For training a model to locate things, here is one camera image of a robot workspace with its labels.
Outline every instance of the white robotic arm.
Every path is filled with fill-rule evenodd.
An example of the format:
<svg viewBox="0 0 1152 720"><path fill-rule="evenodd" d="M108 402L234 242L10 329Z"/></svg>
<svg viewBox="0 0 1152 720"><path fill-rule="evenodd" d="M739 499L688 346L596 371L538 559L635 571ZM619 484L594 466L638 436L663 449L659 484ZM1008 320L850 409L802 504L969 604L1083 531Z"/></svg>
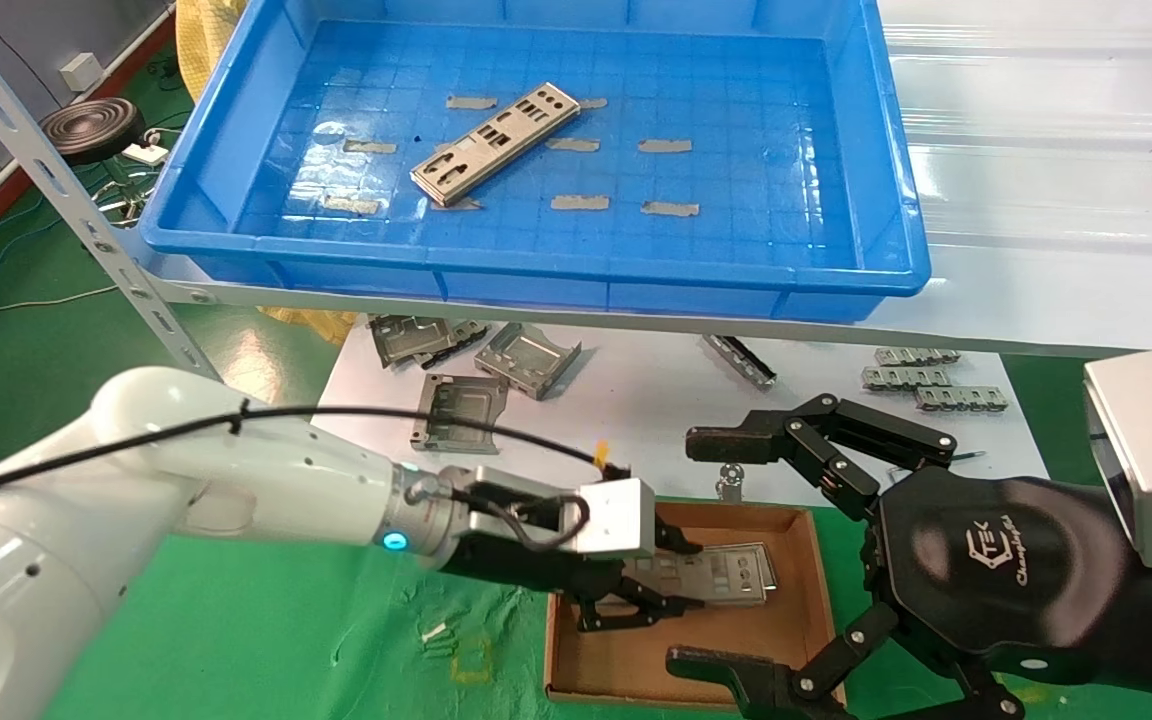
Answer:
<svg viewBox="0 0 1152 720"><path fill-rule="evenodd" d="M0 473L234 414L244 397L182 370L131 370L106 382L82 418L0 462ZM0 720L44 711L167 533L378 543L426 556L435 569L577 596L571 569L582 564L582 577L594 568L608 578L607 588L596 589L599 597L617 591L612 582L613 575L621 577L617 558L655 546L652 491L636 479L596 483L566 491L594 509L585 518L566 505L537 511L532 523L522 516L530 541L554 544L547 559L522 562L515 577L499 566L517 568L510 555L536 552L520 547L517 523L484 507L543 502L562 495L561 488L485 468L426 473L294 416L248 420L241 432L234 430L214 425L0 488ZM490 499L472 501L475 488L487 488ZM570 539L562 541L564 535ZM484 543L492 546L487 556Z"/></svg>

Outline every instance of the white tabletop surface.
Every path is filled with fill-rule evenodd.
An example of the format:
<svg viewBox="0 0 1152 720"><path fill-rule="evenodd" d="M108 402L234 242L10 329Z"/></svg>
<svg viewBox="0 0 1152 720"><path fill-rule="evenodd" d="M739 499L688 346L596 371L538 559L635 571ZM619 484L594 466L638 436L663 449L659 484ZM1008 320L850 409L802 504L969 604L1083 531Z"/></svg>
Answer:
<svg viewBox="0 0 1152 720"><path fill-rule="evenodd" d="M493 333L500 328L495 324ZM714 498L718 464L699 464L684 455L684 433L692 425L736 425L751 409L793 409L823 392L850 397L879 410L932 425L958 439L958 449L987 454L958 462L968 477L1046 477L1024 414L919 414L909 395L861 389L861 369L873 365L874 348L858 344L751 340L765 363L780 374L770 392L742 381L698 336L571 327L543 327L563 347L582 342L584 353L562 378L561 392L541 402L509 392L498 424L524 429L559 442L593 450L605 439L611 460L632 465L659 497ZM480 376L473 353L452 357L433 372ZM394 406L415 409L425 370L408 364L397 372L380 369L371 333L353 328L340 351L320 406ZM996 355L969 353L950 367L955 384L986 384L1014 397ZM348 441L437 470L444 465L493 465L511 473L573 487L591 482L594 470L532 446L498 437L495 456L412 450L410 420L316 416L314 425ZM884 462L852 455L886 484ZM744 499L786 505L826 505L789 465L745 465Z"/></svg>

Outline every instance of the cardboard box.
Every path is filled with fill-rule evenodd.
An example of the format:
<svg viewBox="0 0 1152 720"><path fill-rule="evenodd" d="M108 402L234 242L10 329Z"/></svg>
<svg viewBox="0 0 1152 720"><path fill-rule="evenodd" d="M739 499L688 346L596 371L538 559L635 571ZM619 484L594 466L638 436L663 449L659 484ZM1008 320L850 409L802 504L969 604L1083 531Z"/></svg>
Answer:
<svg viewBox="0 0 1152 720"><path fill-rule="evenodd" d="M810 511L698 502L660 502L657 509L690 541L767 543L780 585L763 606L707 607L654 628L612 632L576 632L575 607L552 596L544 680L551 700L732 710L727 688L666 673L667 647L690 644L801 667L835 637Z"/></svg>

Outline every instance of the wall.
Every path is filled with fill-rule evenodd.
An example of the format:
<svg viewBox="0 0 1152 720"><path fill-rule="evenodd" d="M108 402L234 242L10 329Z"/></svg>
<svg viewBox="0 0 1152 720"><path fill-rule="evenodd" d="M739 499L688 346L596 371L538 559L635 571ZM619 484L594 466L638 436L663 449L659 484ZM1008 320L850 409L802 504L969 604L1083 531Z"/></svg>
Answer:
<svg viewBox="0 0 1152 720"><path fill-rule="evenodd" d="M79 53L109 65L168 5L170 0L0 0L0 74L33 118L44 118L77 97L60 77L61 65ZM0 145L0 169L10 160Z"/></svg>

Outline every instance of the logo on robotic hand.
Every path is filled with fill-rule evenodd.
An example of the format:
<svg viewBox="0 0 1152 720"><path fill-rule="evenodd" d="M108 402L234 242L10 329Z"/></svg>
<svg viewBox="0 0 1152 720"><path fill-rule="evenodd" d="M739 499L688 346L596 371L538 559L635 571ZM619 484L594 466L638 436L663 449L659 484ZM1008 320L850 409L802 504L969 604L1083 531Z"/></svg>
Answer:
<svg viewBox="0 0 1152 720"><path fill-rule="evenodd" d="M968 530L968 555L991 570L1002 568L1013 560L1018 561L1016 584L1029 584L1029 563L1025 561L1025 544L1020 540L1020 529L1010 516L1002 516L1002 529L993 530L990 523L972 523Z"/></svg>

